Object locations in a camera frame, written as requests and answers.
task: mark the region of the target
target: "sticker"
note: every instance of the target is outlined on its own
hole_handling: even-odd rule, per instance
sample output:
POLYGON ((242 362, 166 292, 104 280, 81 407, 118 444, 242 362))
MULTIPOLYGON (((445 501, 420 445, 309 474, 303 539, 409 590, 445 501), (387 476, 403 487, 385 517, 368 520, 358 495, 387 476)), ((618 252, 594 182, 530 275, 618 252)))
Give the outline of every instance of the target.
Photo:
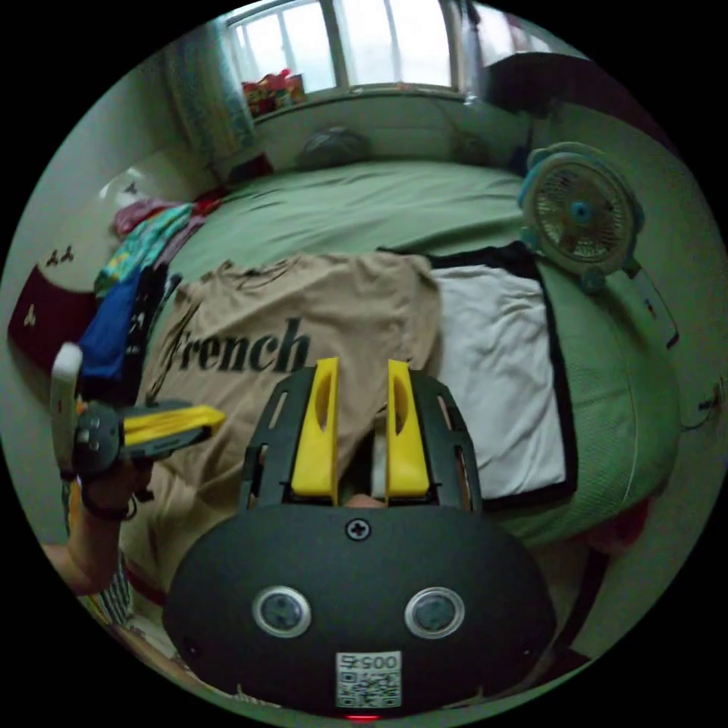
POLYGON ((401 706, 402 653, 336 653, 336 705, 338 708, 401 706))

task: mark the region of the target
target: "green bed sheet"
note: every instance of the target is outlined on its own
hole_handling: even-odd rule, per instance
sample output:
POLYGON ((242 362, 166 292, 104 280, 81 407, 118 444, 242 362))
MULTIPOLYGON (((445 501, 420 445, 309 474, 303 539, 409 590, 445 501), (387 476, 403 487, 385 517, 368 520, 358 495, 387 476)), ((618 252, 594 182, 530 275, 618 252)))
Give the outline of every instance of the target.
MULTIPOLYGON (((192 281, 228 259, 254 266, 296 251, 449 254, 506 245, 522 225, 520 186, 504 171, 419 161, 264 177, 230 195, 171 270, 192 281)), ((529 546, 584 532, 656 492, 680 433, 676 379, 626 276, 611 276, 606 293, 590 299, 572 278, 539 265, 566 362, 579 487, 568 501, 496 516, 529 546)))

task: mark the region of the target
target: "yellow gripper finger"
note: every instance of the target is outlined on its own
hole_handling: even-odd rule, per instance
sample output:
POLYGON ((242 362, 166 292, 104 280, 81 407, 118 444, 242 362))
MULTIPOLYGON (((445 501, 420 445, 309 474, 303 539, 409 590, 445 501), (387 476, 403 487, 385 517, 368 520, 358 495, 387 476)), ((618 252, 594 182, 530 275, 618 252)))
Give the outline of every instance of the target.
POLYGON ((337 414, 339 359, 316 363, 311 394, 298 441, 291 489, 299 498, 330 498, 338 502, 337 414))
POLYGON ((386 501, 423 498, 430 487, 410 369, 389 360, 386 501))
POLYGON ((140 445, 198 427, 210 428, 214 435, 224 421, 224 413, 205 405, 127 417, 124 419, 124 446, 140 445))

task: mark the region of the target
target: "beige t-shirt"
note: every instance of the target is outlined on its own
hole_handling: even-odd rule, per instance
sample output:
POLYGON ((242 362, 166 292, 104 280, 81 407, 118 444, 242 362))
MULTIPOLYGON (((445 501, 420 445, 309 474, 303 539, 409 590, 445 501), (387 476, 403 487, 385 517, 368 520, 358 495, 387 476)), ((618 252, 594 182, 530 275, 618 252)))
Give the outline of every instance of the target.
POLYGON ((387 403, 388 360, 424 368, 440 297, 421 256, 299 254, 264 268, 226 262, 180 286, 150 353, 140 400, 182 399, 227 416, 212 439, 152 473, 153 501, 121 530, 121 549, 167 592, 183 555, 232 516, 246 446, 275 385, 318 359, 340 359, 338 472, 387 403))

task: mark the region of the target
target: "blue clothing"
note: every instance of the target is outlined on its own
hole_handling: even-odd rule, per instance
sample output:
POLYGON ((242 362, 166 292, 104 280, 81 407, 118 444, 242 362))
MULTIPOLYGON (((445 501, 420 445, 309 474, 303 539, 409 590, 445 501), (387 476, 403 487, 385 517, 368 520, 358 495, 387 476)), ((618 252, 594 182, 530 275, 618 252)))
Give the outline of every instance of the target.
POLYGON ((110 289, 81 337, 82 376, 121 380, 131 313, 141 274, 142 268, 137 266, 131 275, 110 289))

